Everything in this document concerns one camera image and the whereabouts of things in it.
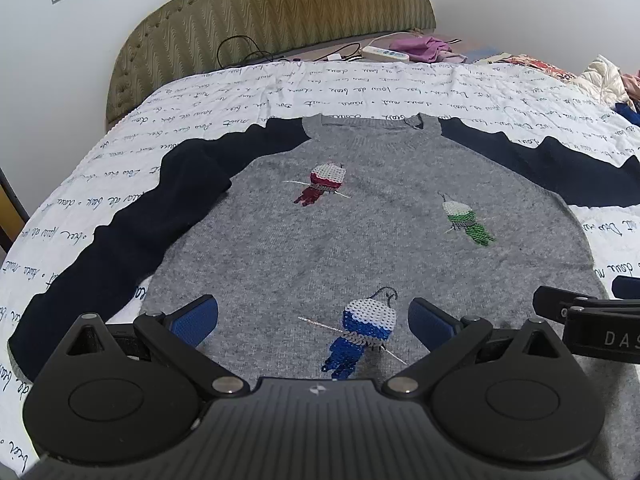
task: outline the power strip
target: power strip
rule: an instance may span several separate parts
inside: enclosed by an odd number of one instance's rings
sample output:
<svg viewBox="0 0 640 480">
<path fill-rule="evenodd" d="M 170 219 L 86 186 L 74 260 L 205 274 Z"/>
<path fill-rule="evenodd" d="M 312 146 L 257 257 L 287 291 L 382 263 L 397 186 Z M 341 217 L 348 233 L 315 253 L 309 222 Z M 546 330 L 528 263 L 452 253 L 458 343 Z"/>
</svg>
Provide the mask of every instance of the power strip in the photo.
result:
<svg viewBox="0 0 640 480">
<path fill-rule="evenodd" d="M 372 61 L 383 62 L 397 62 L 403 63 L 409 62 L 409 55 L 402 52 L 396 52 L 395 50 L 388 50 L 386 48 L 378 48 L 376 46 L 366 46 L 361 51 L 362 57 L 366 57 Z"/>
</svg>

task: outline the cable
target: cable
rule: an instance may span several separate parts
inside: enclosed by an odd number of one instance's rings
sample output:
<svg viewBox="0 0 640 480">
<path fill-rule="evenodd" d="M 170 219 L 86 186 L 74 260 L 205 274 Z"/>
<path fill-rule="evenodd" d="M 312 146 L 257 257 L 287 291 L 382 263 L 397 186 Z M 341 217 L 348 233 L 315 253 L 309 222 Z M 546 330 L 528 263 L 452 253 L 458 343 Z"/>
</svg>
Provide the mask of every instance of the cable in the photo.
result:
<svg viewBox="0 0 640 480">
<path fill-rule="evenodd" d="M 358 48 L 356 49 L 356 51 L 355 51 L 355 52 L 353 52 L 352 54 L 349 54 L 347 57 L 355 56 L 355 54 L 356 54 L 357 52 L 359 52 L 359 51 L 360 51 L 360 44 L 359 44 L 359 43 L 350 43 L 350 44 L 347 44 L 347 45 L 343 45 L 342 47 L 338 48 L 337 50 L 334 50 L 332 53 L 330 53 L 330 54 L 324 54 L 324 56 L 321 56 L 321 57 L 319 57 L 318 59 L 314 59 L 313 61 L 320 61 L 320 60 L 323 60 L 325 57 L 328 57 L 328 56 L 330 56 L 331 54 L 337 54 L 337 53 L 338 53 L 338 52 L 340 52 L 342 49 L 347 48 L 348 46 L 353 46 L 353 45 L 357 45 L 357 46 L 358 46 Z"/>
<path fill-rule="evenodd" d="M 351 54 L 343 59 L 343 61 L 354 61 L 356 59 L 362 59 L 362 54 L 360 51 L 357 51 L 355 54 Z"/>
<path fill-rule="evenodd" d="M 418 38 L 418 36 L 416 36 L 412 32 L 407 32 L 405 30 L 401 30 L 400 32 L 392 32 L 391 34 L 385 34 L 384 36 L 379 36 L 377 38 L 373 38 L 373 40 L 369 41 L 369 43 L 367 43 L 366 46 L 371 46 L 374 41 L 381 40 L 382 38 L 389 38 L 390 36 L 395 36 L 396 34 L 410 34 L 414 38 Z"/>
<path fill-rule="evenodd" d="M 265 61 L 273 61 L 273 54 L 271 52 L 267 52 L 266 50 L 254 50 L 253 52 L 250 52 L 249 54 L 247 54 L 246 56 L 244 56 L 244 59 L 239 63 L 242 64 L 245 61 L 247 61 L 251 56 L 255 55 L 255 54 L 268 54 L 269 56 L 271 56 L 271 59 L 265 59 Z"/>
<path fill-rule="evenodd" d="M 254 44 L 255 49 L 256 49 L 257 51 L 264 52 L 263 50 L 261 50 L 261 49 L 260 49 L 260 47 L 258 46 L 258 44 L 257 44 L 257 43 L 255 43 L 254 38 L 250 38 L 249 36 L 246 36 L 246 35 L 244 35 L 244 34 L 236 34 L 235 36 L 229 36 L 228 38 L 225 38 L 224 40 L 222 40 L 222 42 L 218 45 L 218 49 L 216 50 L 216 60 L 217 60 L 217 62 L 218 62 L 218 66 L 219 66 L 220 68 L 226 68 L 226 67 L 222 66 L 222 63 L 220 63 L 220 48 L 221 48 L 221 47 L 222 47 L 222 46 L 223 46 L 227 41 L 229 41 L 229 40 L 235 40 L 236 38 L 243 38 L 244 40 L 251 41 L 251 42 Z"/>
</svg>

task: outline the clothing pile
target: clothing pile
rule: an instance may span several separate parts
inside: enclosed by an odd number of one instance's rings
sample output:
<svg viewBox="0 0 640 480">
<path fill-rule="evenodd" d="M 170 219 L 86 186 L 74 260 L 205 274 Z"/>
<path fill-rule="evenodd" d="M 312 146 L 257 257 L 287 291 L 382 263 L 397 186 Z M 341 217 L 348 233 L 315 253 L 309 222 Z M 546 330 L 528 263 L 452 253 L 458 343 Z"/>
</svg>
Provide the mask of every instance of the clothing pile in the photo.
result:
<svg viewBox="0 0 640 480">
<path fill-rule="evenodd" d="M 395 40 L 389 49 L 404 52 L 409 55 L 410 61 L 418 63 L 464 63 L 466 61 L 466 56 L 451 51 L 449 43 L 433 36 Z"/>
<path fill-rule="evenodd" d="M 500 63 L 511 63 L 511 64 L 514 64 L 514 65 L 528 66 L 529 68 L 535 68 L 537 70 L 542 70 L 542 72 L 544 72 L 545 74 L 550 75 L 551 77 L 555 77 L 556 79 L 558 79 L 560 81 L 564 81 L 565 83 L 567 83 L 567 82 L 571 81 L 573 78 L 575 78 L 575 74 L 572 74 L 571 72 L 567 72 L 566 70 L 562 70 L 561 68 L 558 68 L 557 66 L 554 66 L 554 65 L 549 64 L 549 63 L 545 63 L 544 61 L 540 61 L 539 59 L 536 59 L 534 57 L 527 56 L 526 54 L 520 54 L 519 56 L 507 57 L 505 59 L 498 60 L 498 62 L 500 62 Z"/>
<path fill-rule="evenodd" d="M 636 75 L 622 74 L 606 57 L 598 56 L 570 84 L 640 126 L 640 70 Z"/>
</svg>

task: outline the bedsheet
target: bedsheet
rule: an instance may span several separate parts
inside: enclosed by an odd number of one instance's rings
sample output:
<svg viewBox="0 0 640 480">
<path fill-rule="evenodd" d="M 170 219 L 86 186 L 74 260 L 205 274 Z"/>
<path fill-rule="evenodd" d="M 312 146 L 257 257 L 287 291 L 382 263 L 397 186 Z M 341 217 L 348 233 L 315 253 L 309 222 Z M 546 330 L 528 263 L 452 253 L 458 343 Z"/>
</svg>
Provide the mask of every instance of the bedsheet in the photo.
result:
<svg viewBox="0 0 640 480">
<path fill-rule="evenodd" d="M 0 462 L 21 473 L 37 460 L 20 416 L 30 385 L 12 373 L 8 337 L 31 297 L 91 243 L 95 227 L 157 184 L 165 153 L 182 140 L 216 139 L 271 116 L 399 119 L 418 112 L 459 117 L 532 148 L 552 136 L 615 166 L 640 150 L 640 128 L 576 89 L 521 66 L 277 62 L 172 82 L 85 156 L 37 209 L 0 268 Z M 640 274 L 640 205 L 572 211 L 609 294 L 617 275 Z M 112 322 L 136 317 L 151 280 L 140 284 Z M 91 298 L 86 299 L 90 310 Z"/>
</svg>

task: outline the green sequined parrot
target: green sequined parrot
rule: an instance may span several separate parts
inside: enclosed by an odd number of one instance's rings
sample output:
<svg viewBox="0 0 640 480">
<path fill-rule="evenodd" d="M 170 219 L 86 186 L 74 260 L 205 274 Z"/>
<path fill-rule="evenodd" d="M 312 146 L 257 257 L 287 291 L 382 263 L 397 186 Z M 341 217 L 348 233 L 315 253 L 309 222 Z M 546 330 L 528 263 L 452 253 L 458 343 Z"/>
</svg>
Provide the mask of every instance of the green sequined parrot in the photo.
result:
<svg viewBox="0 0 640 480">
<path fill-rule="evenodd" d="M 447 200 L 442 193 L 438 194 L 443 199 L 442 208 L 447 214 L 447 218 L 451 222 L 453 229 L 459 231 L 464 228 L 466 234 L 468 234 L 476 244 L 480 244 L 485 247 L 489 245 L 489 242 L 493 242 L 495 240 L 484 226 L 476 221 L 476 213 L 473 209 L 466 204 Z"/>
</svg>

